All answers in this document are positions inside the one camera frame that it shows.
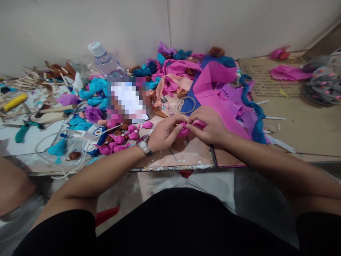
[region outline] silver watch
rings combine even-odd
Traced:
[[[149,139],[149,135],[146,134],[144,136],[142,136],[137,142],[136,142],[136,145],[138,145],[143,153],[146,154],[146,156],[152,156],[153,155],[153,152],[150,150],[150,148],[148,147],[148,139]]]

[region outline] wire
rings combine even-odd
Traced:
[[[69,176],[70,174],[72,174],[73,172],[75,172],[79,167],[81,167],[81,166],[84,164],[85,158],[86,158],[86,154],[88,153],[89,145],[91,144],[91,142],[92,142],[93,140],[95,140],[96,138],[98,138],[98,136],[101,136],[103,133],[108,132],[108,131],[110,131],[110,130],[112,130],[112,129],[115,129],[115,128],[117,128],[117,127],[120,127],[121,125],[122,125],[122,124],[120,124],[120,125],[118,125],[118,126],[115,126],[115,127],[113,127],[113,128],[110,128],[110,129],[108,129],[108,130],[105,130],[104,132],[101,132],[101,133],[98,134],[96,137],[94,137],[92,140],[90,140],[90,141],[87,143],[87,146],[86,146],[86,149],[85,149],[85,152],[84,152],[84,157],[83,157],[82,163],[81,163],[80,165],[78,165],[76,168],[74,168],[72,171],[69,171],[68,173],[66,173],[65,169],[64,169],[61,165],[56,164],[56,163],[54,163],[54,162],[51,162],[51,161],[48,160],[47,158],[41,156],[41,155],[38,153],[38,146],[40,145],[40,143],[41,143],[43,140],[47,139],[47,138],[50,137],[50,136],[53,136],[53,135],[55,135],[55,134],[59,134],[59,133],[62,133],[62,132],[68,132],[68,131],[74,132],[73,130],[69,130],[69,129],[67,129],[67,130],[62,130],[62,131],[59,131],[59,132],[56,132],[56,133],[53,133],[53,134],[50,134],[50,135],[46,136],[46,137],[43,138],[41,141],[39,141],[39,143],[37,144],[37,146],[36,146],[34,152],[35,152],[35,154],[36,154],[38,157],[44,159],[46,162],[49,162],[49,163],[51,163],[51,164],[53,164],[53,165],[58,166],[58,167],[63,171],[63,174],[64,174],[64,175],[63,175],[62,177],[54,177],[54,176],[52,176],[51,178],[56,179],[56,180],[61,180],[61,179],[66,179],[66,180],[68,180],[67,176]]]

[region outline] scissors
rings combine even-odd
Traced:
[[[161,102],[163,103],[163,105],[164,105],[165,108],[167,109],[168,113],[169,113],[170,115],[173,115],[173,114],[174,114],[174,111],[173,111],[171,105],[169,104],[167,98],[164,97],[164,100],[161,99]]]

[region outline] white cloth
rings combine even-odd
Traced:
[[[234,204],[234,169],[195,170],[188,178],[177,171],[139,172],[139,183],[143,201],[166,188],[194,188],[216,196],[232,213]]]

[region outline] cardboard sheet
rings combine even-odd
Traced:
[[[265,115],[286,118],[263,120],[264,129],[274,132],[271,136],[295,148],[297,153],[341,156],[341,106],[324,107],[305,99],[301,94],[304,81],[273,79],[270,70],[281,65],[279,62],[240,59],[239,64],[242,72],[256,82],[251,93],[253,100],[269,100],[261,105]]]

